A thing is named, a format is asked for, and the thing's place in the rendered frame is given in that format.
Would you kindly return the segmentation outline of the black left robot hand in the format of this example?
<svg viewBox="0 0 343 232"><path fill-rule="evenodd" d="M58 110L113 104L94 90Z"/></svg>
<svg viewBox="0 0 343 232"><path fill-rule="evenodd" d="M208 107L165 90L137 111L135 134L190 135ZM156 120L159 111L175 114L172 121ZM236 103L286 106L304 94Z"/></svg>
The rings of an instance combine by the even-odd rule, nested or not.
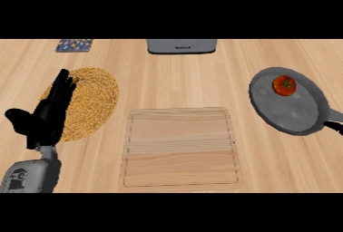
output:
<svg viewBox="0 0 343 232"><path fill-rule="evenodd" d="M49 97L40 101L35 112L17 108L8 109L5 115L14 130L27 137L29 150L40 146L54 146L60 142L76 88L70 71L63 69L51 87Z"/></svg>

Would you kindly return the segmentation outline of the pale wooden cutting board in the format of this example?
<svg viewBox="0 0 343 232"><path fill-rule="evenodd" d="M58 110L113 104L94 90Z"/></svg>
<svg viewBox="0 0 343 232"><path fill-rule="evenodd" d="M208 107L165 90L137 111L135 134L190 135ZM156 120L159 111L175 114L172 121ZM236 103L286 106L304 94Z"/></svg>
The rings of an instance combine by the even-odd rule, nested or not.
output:
<svg viewBox="0 0 343 232"><path fill-rule="evenodd" d="M227 191L243 177L224 107L134 110L122 162L128 191Z"/></svg>

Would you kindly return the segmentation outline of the grey frying pan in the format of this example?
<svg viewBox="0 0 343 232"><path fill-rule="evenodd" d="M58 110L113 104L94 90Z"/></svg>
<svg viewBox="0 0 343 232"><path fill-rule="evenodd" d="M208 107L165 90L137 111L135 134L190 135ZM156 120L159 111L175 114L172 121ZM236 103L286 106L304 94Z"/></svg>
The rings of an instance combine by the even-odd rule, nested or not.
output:
<svg viewBox="0 0 343 232"><path fill-rule="evenodd" d="M295 79L296 91L290 96L280 96L273 89L280 76ZM250 81L250 103L278 131L307 136L327 127L343 136L343 113L330 108L321 88L301 72L283 67L261 70Z"/></svg>

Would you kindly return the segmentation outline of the red tomato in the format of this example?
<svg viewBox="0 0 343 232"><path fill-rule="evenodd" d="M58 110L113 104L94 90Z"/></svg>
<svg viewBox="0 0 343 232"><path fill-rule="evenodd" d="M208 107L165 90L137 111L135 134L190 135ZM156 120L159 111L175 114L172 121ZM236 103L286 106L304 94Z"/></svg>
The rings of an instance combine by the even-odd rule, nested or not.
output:
<svg viewBox="0 0 343 232"><path fill-rule="evenodd" d="M274 92L281 96L292 96L296 92L298 84L292 76L281 75L273 81Z"/></svg>

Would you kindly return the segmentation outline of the round woven yellow placemat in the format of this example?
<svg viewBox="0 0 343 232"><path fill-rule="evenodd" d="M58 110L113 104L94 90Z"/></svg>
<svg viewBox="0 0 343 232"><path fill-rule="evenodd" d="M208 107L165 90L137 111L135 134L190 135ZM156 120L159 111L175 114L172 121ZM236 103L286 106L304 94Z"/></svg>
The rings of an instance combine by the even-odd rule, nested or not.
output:
<svg viewBox="0 0 343 232"><path fill-rule="evenodd" d="M86 67L70 72L77 88L70 102L61 141L86 138L107 123L120 99L120 87L113 74Z"/></svg>

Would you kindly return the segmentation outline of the colourful patterned square mat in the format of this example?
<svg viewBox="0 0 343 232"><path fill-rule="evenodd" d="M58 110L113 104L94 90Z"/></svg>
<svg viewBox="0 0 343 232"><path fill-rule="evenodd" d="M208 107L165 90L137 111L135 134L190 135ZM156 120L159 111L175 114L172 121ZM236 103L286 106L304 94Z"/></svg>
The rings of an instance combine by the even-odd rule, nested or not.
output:
<svg viewBox="0 0 343 232"><path fill-rule="evenodd" d="M57 45L58 53L89 52L92 39L63 39Z"/></svg>

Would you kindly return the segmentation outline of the grey appliance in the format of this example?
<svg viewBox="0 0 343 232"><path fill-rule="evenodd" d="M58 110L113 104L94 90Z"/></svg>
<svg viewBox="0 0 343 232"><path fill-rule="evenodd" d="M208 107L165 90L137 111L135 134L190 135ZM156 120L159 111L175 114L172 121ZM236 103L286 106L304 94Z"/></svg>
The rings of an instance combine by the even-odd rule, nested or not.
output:
<svg viewBox="0 0 343 232"><path fill-rule="evenodd" d="M154 54L213 53L216 39L148 39L148 51Z"/></svg>

